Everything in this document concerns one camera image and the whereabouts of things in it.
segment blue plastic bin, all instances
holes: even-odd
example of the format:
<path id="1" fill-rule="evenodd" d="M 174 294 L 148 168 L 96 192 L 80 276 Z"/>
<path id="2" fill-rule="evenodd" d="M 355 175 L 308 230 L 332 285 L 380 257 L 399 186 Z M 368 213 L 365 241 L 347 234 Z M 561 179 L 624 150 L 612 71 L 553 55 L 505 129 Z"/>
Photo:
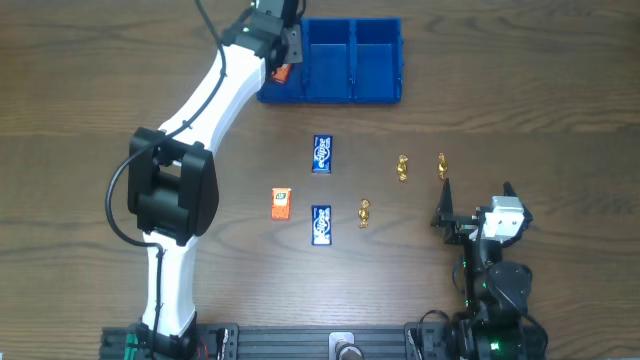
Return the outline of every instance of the blue plastic bin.
<path id="1" fill-rule="evenodd" d="M 270 79 L 264 103 L 393 104 L 402 98 L 402 22 L 385 19 L 303 19 L 304 62 L 286 84 Z"/>

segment tic tac label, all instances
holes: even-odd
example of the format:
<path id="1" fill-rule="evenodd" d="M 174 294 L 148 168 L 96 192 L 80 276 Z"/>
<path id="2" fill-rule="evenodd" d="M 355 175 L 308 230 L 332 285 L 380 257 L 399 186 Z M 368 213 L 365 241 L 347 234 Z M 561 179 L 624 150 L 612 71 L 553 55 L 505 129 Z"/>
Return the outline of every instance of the tic tac label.
<path id="1" fill-rule="evenodd" d="M 331 174 L 333 136 L 316 135 L 313 141 L 313 168 L 311 172 Z"/>
<path id="2" fill-rule="evenodd" d="M 331 206 L 314 205 L 311 207 L 313 225 L 312 245 L 331 245 Z"/>

